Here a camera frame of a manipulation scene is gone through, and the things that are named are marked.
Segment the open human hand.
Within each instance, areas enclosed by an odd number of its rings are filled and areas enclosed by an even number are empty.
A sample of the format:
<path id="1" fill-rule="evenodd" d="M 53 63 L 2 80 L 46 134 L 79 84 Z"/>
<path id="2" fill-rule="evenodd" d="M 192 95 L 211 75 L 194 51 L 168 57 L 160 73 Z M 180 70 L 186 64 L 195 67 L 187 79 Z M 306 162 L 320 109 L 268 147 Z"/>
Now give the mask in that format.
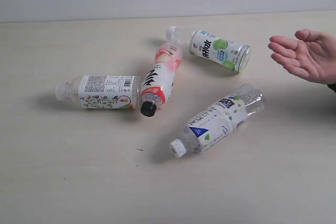
<path id="1" fill-rule="evenodd" d="M 272 36 L 268 48 L 272 59 L 290 74 L 309 82 L 335 84 L 335 37 L 309 29 L 295 38 Z"/>

